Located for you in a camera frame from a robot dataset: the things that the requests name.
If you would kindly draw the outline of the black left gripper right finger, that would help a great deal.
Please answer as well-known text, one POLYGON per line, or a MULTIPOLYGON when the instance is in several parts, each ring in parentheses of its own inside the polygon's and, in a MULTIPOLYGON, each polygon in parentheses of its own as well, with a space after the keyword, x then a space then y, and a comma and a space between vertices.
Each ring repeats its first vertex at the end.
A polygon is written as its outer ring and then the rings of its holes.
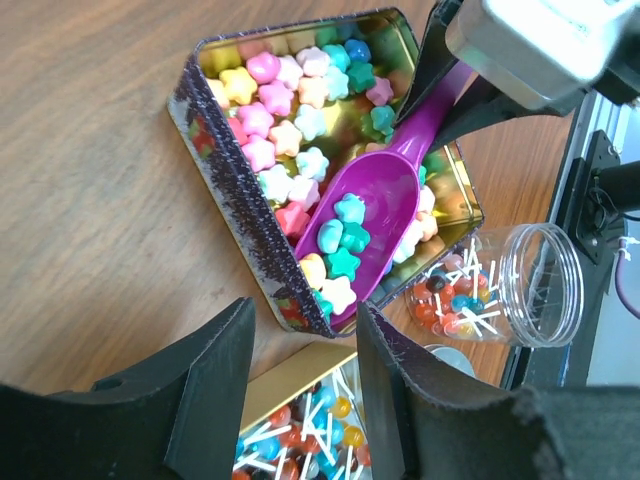
POLYGON ((636 479, 639 390, 494 387, 357 307, 375 479, 636 479))

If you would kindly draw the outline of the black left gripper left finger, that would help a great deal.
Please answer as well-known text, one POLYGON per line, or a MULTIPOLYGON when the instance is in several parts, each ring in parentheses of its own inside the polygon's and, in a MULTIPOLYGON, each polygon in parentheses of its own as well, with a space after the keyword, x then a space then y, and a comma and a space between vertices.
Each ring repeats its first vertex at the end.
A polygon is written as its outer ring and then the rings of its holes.
POLYGON ((239 298, 87 392, 1 387, 4 479, 228 479, 255 335, 239 298))

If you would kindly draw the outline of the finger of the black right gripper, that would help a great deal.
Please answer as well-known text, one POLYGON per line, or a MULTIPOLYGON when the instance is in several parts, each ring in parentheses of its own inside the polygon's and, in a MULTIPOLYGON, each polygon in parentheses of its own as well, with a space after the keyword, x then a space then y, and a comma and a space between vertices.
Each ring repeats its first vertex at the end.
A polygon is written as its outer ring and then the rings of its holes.
POLYGON ((466 134, 529 114, 527 108, 478 76, 445 116, 434 139, 434 149, 466 134))
POLYGON ((445 36, 448 26, 462 4, 462 0, 443 0, 437 1, 431 9, 413 78, 407 96, 394 120, 395 127, 409 118, 458 62, 446 46, 445 36))

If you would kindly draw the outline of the silver jar lid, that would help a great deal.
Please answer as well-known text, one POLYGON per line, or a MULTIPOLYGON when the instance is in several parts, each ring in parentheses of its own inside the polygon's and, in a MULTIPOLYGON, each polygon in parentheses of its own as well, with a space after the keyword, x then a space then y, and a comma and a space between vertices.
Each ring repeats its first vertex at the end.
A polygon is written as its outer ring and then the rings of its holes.
POLYGON ((426 345, 425 349, 439 360, 447 363, 449 366, 470 377, 476 377, 472 363, 462 351, 443 344, 426 345))

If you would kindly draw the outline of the clear glass jar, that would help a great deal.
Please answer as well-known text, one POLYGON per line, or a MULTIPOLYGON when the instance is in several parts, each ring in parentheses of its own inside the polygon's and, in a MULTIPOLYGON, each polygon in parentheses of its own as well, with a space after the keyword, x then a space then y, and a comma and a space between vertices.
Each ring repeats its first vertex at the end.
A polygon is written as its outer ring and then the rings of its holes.
POLYGON ((422 274, 406 296, 422 329, 460 341, 555 348, 575 337, 584 280, 552 223, 481 230, 422 274))

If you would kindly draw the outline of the purple plastic scoop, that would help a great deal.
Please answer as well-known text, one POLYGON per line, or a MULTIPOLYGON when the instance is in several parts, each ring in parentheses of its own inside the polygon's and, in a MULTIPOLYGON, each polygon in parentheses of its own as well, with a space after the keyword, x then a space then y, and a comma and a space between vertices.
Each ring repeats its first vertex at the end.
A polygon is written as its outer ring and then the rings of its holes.
POLYGON ((297 242, 298 260, 318 251, 320 227, 337 216, 334 205, 352 193, 364 201, 362 227, 370 234, 370 243, 359 255, 361 264, 351 289, 359 301, 370 296, 414 220, 421 189, 419 166, 471 73, 469 66, 456 63, 394 128, 388 146, 358 156, 334 175, 297 242))

